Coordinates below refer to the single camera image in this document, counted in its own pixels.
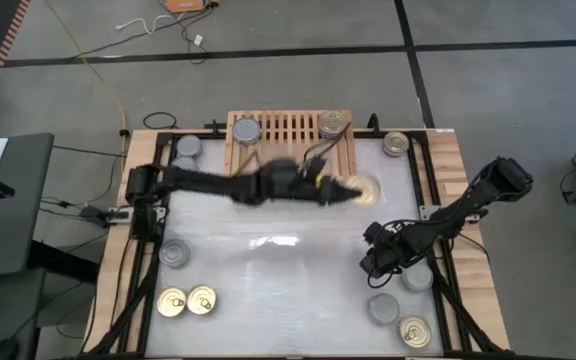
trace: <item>can lid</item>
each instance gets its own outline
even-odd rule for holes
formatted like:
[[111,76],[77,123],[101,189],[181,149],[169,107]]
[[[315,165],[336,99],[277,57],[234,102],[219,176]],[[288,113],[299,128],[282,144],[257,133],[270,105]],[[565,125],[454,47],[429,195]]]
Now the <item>can lid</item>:
[[392,324],[399,317],[399,303],[390,294],[377,294],[368,299],[368,314],[379,325]]
[[201,155],[201,140],[195,135],[184,135],[177,141],[177,155],[197,157]]
[[166,317],[179,315],[186,307],[186,294],[176,287],[165,289],[159,294],[157,310]]
[[358,205],[371,206],[378,203],[381,198],[381,186],[374,176],[351,176],[344,181],[344,185],[361,191],[361,196],[353,199]]
[[409,146],[408,137],[400,132],[391,131],[384,136],[384,151],[388,155],[399,155],[406,152]]
[[173,160],[171,165],[184,170],[197,170],[197,164],[195,164],[195,160],[188,156],[176,158]]
[[183,240],[168,240],[159,249],[159,261],[170,268],[182,267],[189,259],[190,248]]
[[238,143],[249,143],[259,139],[261,126],[259,121],[253,118],[241,118],[235,121],[232,128],[232,136]]
[[430,342],[430,326],[419,316],[403,318],[399,323],[401,339],[411,347],[421,348]]
[[416,263],[401,274],[404,284],[412,291],[424,291],[432,285],[432,270],[426,264]]
[[341,133],[348,124],[344,114],[339,111],[326,111],[319,115],[317,122],[319,130],[328,135]]
[[198,285],[188,295],[188,310],[197,315],[211,312],[217,303],[217,293],[208,285]]

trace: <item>table leg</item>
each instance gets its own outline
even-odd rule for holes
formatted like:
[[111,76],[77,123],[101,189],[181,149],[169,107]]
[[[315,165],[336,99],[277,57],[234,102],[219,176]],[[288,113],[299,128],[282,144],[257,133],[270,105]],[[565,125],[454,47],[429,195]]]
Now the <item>table leg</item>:
[[38,267],[91,284],[97,283],[99,273],[97,263],[33,241],[28,256],[28,268]]

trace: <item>wooden pallet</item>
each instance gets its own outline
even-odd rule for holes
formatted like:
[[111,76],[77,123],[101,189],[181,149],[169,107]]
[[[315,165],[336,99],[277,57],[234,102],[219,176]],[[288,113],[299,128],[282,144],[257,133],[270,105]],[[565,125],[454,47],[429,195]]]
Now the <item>wooden pallet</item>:
[[[321,141],[317,121],[319,114],[326,110],[312,111],[230,111],[228,112],[228,129],[226,133],[226,174],[233,175],[254,151],[259,155],[260,163],[266,163],[280,157],[290,157],[303,160],[306,150]],[[344,137],[326,155],[328,159],[323,173],[334,176],[350,176],[357,174],[357,159],[355,156],[355,140],[352,132],[352,115],[349,110],[343,110],[350,126]],[[234,141],[232,128],[235,120],[242,117],[252,117],[261,124],[261,139],[251,146],[241,145]],[[310,158],[318,151],[325,149],[322,145],[308,153]],[[253,160],[241,169],[250,172],[258,168]]]

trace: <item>concrete floor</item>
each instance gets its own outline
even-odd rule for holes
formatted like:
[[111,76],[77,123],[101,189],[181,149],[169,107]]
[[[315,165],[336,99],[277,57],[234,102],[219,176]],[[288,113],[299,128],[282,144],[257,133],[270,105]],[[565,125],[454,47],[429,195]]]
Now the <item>concrete floor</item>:
[[[161,14],[152,1],[54,0],[84,49],[141,31],[113,27]],[[222,1],[193,26],[209,51],[312,46],[393,45],[402,36],[392,1]],[[576,39],[576,1],[405,1],[420,44]],[[185,51],[179,29],[106,50],[102,55]],[[74,55],[42,1],[33,1],[10,59]],[[473,175],[497,155],[512,156],[535,177],[521,202],[491,207],[482,221],[486,247],[512,348],[522,354],[576,358],[576,205],[558,189],[576,152],[576,48],[420,53],[438,127],[455,128]],[[405,54],[97,65],[118,91],[128,127],[153,111],[183,127],[225,120],[238,109],[346,108],[359,124],[372,112],[385,126],[423,127]],[[85,66],[0,69],[0,135],[49,131],[65,146],[118,152],[119,113]],[[54,150],[45,195],[83,201],[108,185],[112,159]],[[115,182],[100,206],[114,202]],[[44,216],[36,238],[68,247],[99,234],[94,226]],[[100,255],[102,244],[85,250]],[[52,277],[46,292],[69,286]],[[53,324],[92,294],[82,288],[42,313]],[[69,316],[86,319],[86,306]],[[38,358],[66,355],[76,340],[42,331]],[[73,333],[82,331],[74,326]]]

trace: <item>black floor line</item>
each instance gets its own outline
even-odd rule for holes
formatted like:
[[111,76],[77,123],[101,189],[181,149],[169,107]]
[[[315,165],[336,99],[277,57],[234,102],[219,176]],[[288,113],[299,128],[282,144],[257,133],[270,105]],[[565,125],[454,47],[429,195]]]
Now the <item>black floor line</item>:
[[[317,47],[304,49],[275,49],[275,50],[243,50],[243,51],[216,51],[207,53],[171,53],[155,55],[125,55],[125,56],[91,56],[86,61],[91,64],[111,64],[125,62],[149,62],[149,61],[175,61],[175,60],[201,60],[201,59],[239,59],[258,57],[283,57],[283,56],[306,56],[306,55],[339,55],[339,54],[382,54],[403,51],[403,45],[384,46],[348,46],[348,47]],[[8,60],[5,67],[20,66],[44,66],[44,65],[68,65],[81,64],[80,58],[51,58],[51,59],[28,59]]]
[[[309,55],[342,55],[342,54],[389,54],[389,53],[423,53],[443,51],[473,51],[473,50],[510,50],[510,49],[544,49],[576,47],[576,40],[543,40],[543,41],[511,41],[471,44],[429,44],[429,45],[374,45],[374,46],[342,46],[317,47],[273,50],[241,50],[216,51],[208,53],[170,53],[148,55],[90,56],[86,60],[91,64],[120,64],[150,61],[183,61],[202,59],[245,59],[258,57],[284,57]],[[7,60],[4,67],[71,65],[82,64],[81,59],[46,58]]]
[[404,38],[404,45],[407,49],[406,55],[408,56],[408,64],[410,65],[410,72],[412,73],[412,81],[415,85],[415,93],[417,93],[417,100],[421,108],[421,116],[426,127],[434,128],[435,120],[430,110],[430,101],[426,93],[426,85],[424,84],[424,77],[421,74],[417,53],[414,50],[415,44],[412,39],[412,32],[410,31],[410,24],[408,23],[408,16],[406,15],[403,0],[395,0],[395,7],[397,8],[397,17],[399,18],[399,26],[401,27],[401,34]]

